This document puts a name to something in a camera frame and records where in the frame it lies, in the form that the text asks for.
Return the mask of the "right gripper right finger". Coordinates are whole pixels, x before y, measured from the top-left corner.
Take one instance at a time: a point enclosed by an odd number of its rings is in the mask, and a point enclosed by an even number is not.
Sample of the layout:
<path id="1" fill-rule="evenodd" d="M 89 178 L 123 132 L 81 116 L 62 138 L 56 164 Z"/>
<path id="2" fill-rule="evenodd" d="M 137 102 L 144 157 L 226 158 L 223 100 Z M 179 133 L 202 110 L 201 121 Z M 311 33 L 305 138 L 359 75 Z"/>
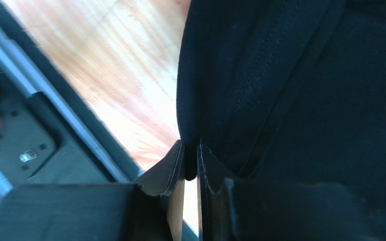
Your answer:
<path id="1" fill-rule="evenodd" d="M 335 183 L 236 177 L 197 146 L 200 240 L 378 240 L 356 196 Z"/>

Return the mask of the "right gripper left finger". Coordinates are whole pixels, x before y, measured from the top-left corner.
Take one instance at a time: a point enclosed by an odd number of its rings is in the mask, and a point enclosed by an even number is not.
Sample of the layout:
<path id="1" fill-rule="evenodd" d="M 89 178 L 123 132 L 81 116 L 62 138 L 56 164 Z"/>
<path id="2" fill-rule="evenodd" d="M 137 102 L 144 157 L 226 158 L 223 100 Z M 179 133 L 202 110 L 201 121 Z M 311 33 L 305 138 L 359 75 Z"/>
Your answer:
<path id="1" fill-rule="evenodd" d="M 128 184 L 24 185 L 0 203 L 0 240 L 181 240 L 184 145 Z"/>

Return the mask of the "black t-shirt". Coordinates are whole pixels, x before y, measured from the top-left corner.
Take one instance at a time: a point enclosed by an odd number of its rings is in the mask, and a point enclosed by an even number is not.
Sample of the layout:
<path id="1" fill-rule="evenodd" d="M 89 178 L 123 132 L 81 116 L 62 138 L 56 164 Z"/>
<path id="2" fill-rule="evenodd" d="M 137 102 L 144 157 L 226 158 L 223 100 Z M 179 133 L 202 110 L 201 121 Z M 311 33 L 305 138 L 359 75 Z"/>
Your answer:
<path id="1" fill-rule="evenodd" d="M 236 177 L 335 183 L 386 240 L 386 1 L 191 1 L 177 122 Z"/>

